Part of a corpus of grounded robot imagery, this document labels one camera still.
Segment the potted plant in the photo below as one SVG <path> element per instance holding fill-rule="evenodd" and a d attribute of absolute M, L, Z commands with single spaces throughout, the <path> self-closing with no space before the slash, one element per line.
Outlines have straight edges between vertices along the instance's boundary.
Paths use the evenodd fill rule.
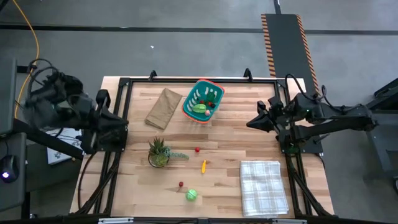
<path fill-rule="evenodd" d="M 170 157 L 179 157 L 183 159 L 189 159 L 189 156 L 184 153 L 171 152 L 170 146 L 164 145 L 164 139 L 160 140 L 155 137 L 153 144 L 149 143 L 149 164 L 156 168 L 161 168 L 167 165 Z"/>

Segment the white towel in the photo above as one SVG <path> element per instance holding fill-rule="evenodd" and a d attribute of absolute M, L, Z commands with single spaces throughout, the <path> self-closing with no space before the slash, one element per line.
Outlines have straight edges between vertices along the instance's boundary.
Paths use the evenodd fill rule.
<path fill-rule="evenodd" d="M 241 161 L 241 188 L 245 217 L 289 211 L 278 161 Z"/>

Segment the wooden table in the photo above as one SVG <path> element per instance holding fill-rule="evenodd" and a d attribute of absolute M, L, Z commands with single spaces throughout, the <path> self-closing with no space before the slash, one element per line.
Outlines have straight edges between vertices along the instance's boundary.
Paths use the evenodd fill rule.
<path fill-rule="evenodd" d="M 101 87 L 109 91 L 111 107 L 119 78 L 104 77 Z M 289 83 L 290 97 L 293 98 L 299 91 L 292 80 Z M 119 166 L 112 216 L 241 218 L 240 161 L 261 160 L 280 162 L 289 214 L 279 217 L 293 218 L 285 156 L 280 153 L 275 132 L 266 133 L 246 127 L 246 123 L 257 116 L 257 100 L 267 104 L 267 99 L 274 96 L 273 86 L 223 84 L 224 97 L 219 110 L 208 124 L 194 123 L 181 112 L 182 103 L 192 86 L 193 83 L 134 84 L 128 114 L 129 137 Z M 144 119 L 164 88 L 183 95 L 183 98 L 169 125 L 161 131 L 144 124 Z M 164 138 L 173 152 L 183 152 L 190 159 L 171 159 L 162 169 L 151 167 L 147 161 L 148 141 L 152 141 L 155 136 Z M 199 153 L 195 153 L 197 146 L 201 149 Z M 83 203 L 98 185 L 103 157 L 104 153 L 97 153 L 87 168 L 81 189 Z M 201 164 L 205 159 L 206 173 L 201 174 Z M 333 213 L 321 160 L 314 155 L 304 154 L 303 164 L 309 189 L 324 208 Z M 178 191 L 180 181 L 184 186 Z M 195 202 L 185 199 L 188 189 L 198 192 Z M 304 211 L 302 191 L 298 190 L 297 193 Z M 77 190 L 71 212 L 76 210 Z"/>

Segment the orange cable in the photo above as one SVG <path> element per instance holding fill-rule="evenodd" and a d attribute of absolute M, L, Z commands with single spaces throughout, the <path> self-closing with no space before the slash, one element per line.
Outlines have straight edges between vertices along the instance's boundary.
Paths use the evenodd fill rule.
<path fill-rule="evenodd" d="M 30 30 L 31 30 L 32 33 L 33 33 L 33 36 L 34 36 L 35 42 L 36 42 L 36 59 L 38 59 L 38 58 L 39 58 L 39 53 L 40 53 L 40 46 L 39 46 L 39 41 L 37 40 L 36 33 L 35 33 L 35 31 L 33 30 L 33 27 L 31 26 L 29 20 L 28 20 L 27 17 L 25 16 L 24 11 L 19 7 L 17 1 L 16 1 L 16 0 L 12 0 L 12 1 L 14 2 L 15 6 L 18 8 L 19 12 L 20 12 L 20 13 L 22 14 L 22 16 L 24 17 L 24 19 L 25 19 L 27 25 L 29 26 Z M 22 93 L 24 92 L 25 85 L 26 85 L 27 81 L 29 80 L 29 77 L 30 77 L 30 75 L 32 74 L 32 72 L 33 72 L 33 69 L 30 70 L 29 75 L 26 77 L 26 79 L 25 79 L 25 81 L 24 81 L 24 84 L 22 84 L 21 90 L 19 91 L 19 95 L 18 95 L 18 100 L 17 100 L 18 104 L 19 104 L 19 102 L 20 102 L 20 100 L 21 100 Z M 17 116 L 18 116 L 18 108 L 19 108 L 18 104 L 15 105 L 15 113 L 14 113 L 14 117 L 15 117 L 15 118 L 17 118 Z"/>

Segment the teal basket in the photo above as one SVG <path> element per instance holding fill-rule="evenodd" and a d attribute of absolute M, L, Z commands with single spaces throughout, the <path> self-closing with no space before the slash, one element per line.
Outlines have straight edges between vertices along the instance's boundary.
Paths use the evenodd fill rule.
<path fill-rule="evenodd" d="M 206 101 L 207 94 L 214 93 L 215 99 L 212 103 L 215 107 L 212 108 L 206 104 L 206 109 L 210 110 L 210 115 L 207 116 L 204 113 L 196 113 L 193 111 L 193 107 L 200 103 L 201 100 Z M 221 99 L 224 95 L 224 88 L 217 83 L 213 83 L 209 80 L 201 79 L 198 80 L 195 86 L 193 86 L 191 92 L 185 99 L 182 105 L 182 112 L 191 120 L 196 121 L 201 124 L 206 124 L 209 122 L 210 118 L 213 116 L 214 112 L 217 110 L 221 103 Z"/>

